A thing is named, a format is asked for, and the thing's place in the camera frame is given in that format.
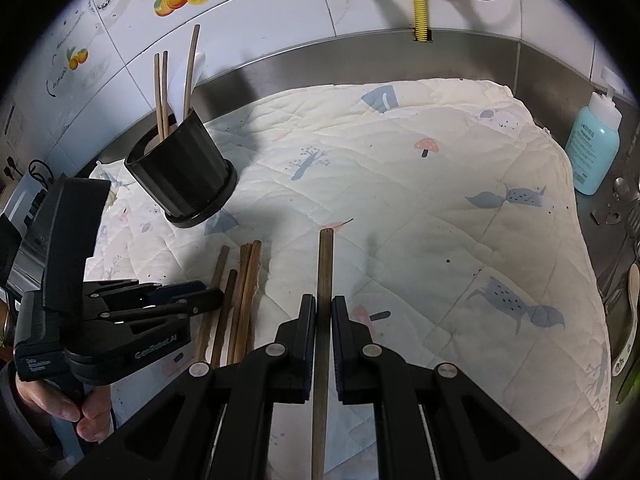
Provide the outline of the person's left hand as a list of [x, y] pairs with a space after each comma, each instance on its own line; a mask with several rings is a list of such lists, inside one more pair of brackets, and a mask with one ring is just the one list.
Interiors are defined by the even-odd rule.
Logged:
[[66, 422], [76, 422], [82, 440], [98, 442], [108, 437], [112, 426], [112, 398], [109, 386], [96, 387], [81, 408], [46, 382], [22, 382], [15, 378], [17, 394], [35, 414], [47, 414]]

